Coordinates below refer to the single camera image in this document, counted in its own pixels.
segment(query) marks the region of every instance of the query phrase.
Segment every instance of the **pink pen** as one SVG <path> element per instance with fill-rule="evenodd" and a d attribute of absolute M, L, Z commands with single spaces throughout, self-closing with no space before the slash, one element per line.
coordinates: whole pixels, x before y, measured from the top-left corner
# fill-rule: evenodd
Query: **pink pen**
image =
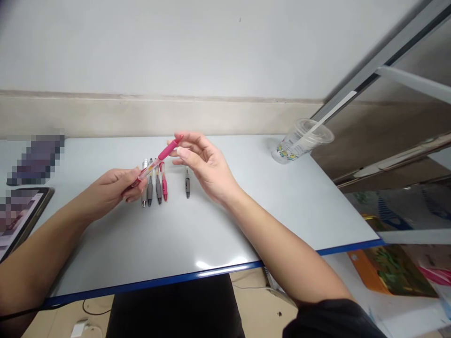
<path fill-rule="evenodd" d="M 173 140 L 159 155 L 158 157 L 145 169 L 142 170 L 138 178 L 135 182 L 130 186 L 131 188 L 136 187 L 140 182 L 147 177 L 147 175 L 158 166 L 161 161 L 163 161 L 168 155 L 173 151 L 178 145 L 179 142 L 183 139 L 183 135 L 180 135 L 179 138 Z"/>
<path fill-rule="evenodd" d="M 168 201 L 168 184 L 166 182 L 166 174 L 164 172 L 164 162 L 160 163 L 160 171 L 161 171 L 161 183 L 163 185 L 163 197 L 164 197 L 164 201 L 167 202 Z"/>

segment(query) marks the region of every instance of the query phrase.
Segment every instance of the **table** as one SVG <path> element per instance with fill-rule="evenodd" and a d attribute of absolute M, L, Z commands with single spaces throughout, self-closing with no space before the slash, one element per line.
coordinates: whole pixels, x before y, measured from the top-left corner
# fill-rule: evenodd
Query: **table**
<path fill-rule="evenodd" d="M 282 136 L 209 138 L 223 151 L 241 187 L 320 254 L 383 244 L 309 155 L 288 165 L 272 159 L 270 152 Z M 35 230 L 105 171 L 133 168 L 145 157 L 155 158 L 167 139 L 67 139 L 60 164 L 45 184 L 54 187 L 55 194 Z M 0 154 L 14 153 L 11 143 L 0 141 Z M 1 165 L 5 187 L 10 165 Z M 139 201 L 121 203 L 88 228 L 46 305 L 263 265 L 234 220 L 209 199 L 193 173 L 190 199 L 185 196 L 184 167 L 166 161 L 166 177 L 167 202 L 158 205 L 154 199 L 150 208 L 142 208 Z"/>

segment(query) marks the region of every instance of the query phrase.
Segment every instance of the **table edge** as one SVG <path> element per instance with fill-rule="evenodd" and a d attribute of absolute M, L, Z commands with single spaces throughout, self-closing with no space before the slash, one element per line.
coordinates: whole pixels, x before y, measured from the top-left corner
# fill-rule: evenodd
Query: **table edge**
<path fill-rule="evenodd" d="M 329 254 L 337 254 L 337 253 L 342 253 L 342 252 L 347 252 L 347 251 L 365 249 L 365 248 L 374 247 L 374 246 L 384 246 L 384 245 L 387 245 L 387 244 L 379 237 L 379 239 L 373 239 L 373 240 L 369 240 L 369 241 L 365 241 L 365 242 L 358 242 L 358 243 L 346 244 L 343 246 L 336 246 L 336 247 L 332 247 L 332 248 L 316 250 L 316 252 L 319 253 L 321 256 L 326 256 Z M 82 292 L 77 292 L 77 293 L 69 293 L 66 295 L 47 298 L 44 301 L 43 307 L 47 308 L 47 307 L 51 307 L 51 306 L 59 305 L 59 304 L 65 304 L 65 303 L 69 304 L 69 303 L 73 303 L 73 302 L 79 301 L 79 300 L 97 298 L 97 297 L 102 297 L 102 296 L 109 296 L 109 295 L 116 294 L 116 293 L 143 290 L 143 289 L 147 289 L 147 288 L 151 288 L 151 287 L 186 282 L 189 280 L 216 276 L 216 275 L 222 275 L 222 274 L 230 273 L 230 272 L 259 268 L 262 266 L 264 266 L 262 261 L 254 261 L 254 262 L 249 262 L 249 263 L 226 266 L 226 267 L 222 267 L 222 268 L 190 272 L 190 273 L 186 273 L 186 274 L 182 274 L 182 275 L 175 275 L 175 276 L 170 276 L 170 277 L 151 279 L 151 280 L 142 281 L 142 282 L 109 286 L 106 288 L 82 291 Z"/>

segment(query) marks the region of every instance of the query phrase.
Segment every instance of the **black pen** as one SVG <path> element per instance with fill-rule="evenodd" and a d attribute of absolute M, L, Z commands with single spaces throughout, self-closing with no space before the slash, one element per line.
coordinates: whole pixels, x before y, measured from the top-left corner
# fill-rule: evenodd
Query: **black pen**
<path fill-rule="evenodd" d="M 158 204 L 161 205 L 161 183 L 160 183 L 160 168 L 158 166 L 155 167 L 156 173 L 156 199 L 158 200 Z"/>
<path fill-rule="evenodd" d="M 188 166 L 185 166 L 187 169 L 187 175 L 185 177 L 185 192 L 187 193 L 187 199 L 189 199 L 189 172 L 188 172 Z"/>
<path fill-rule="evenodd" d="M 149 165 L 153 162 L 152 157 L 150 158 Z M 154 192 L 154 187 L 152 185 L 152 172 L 149 173 L 149 177 L 147 180 L 147 205 L 150 206 L 152 204 L 152 194 Z"/>

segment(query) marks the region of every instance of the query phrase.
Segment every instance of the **clear plastic cup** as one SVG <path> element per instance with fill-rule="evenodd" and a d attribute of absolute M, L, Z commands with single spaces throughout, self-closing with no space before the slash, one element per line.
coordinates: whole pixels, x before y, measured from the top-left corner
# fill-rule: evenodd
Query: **clear plastic cup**
<path fill-rule="evenodd" d="M 294 128 L 283 138 L 276 150 L 271 153 L 272 158 L 280 164 L 287 164 L 299 158 L 299 156 L 310 153 L 319 145 L 331 143 L 335 136 L 324 125 L 319 126 L 312 133 L 301 139 L 316 123 L 316 121 L 310 119 L 297 120 Z"/>

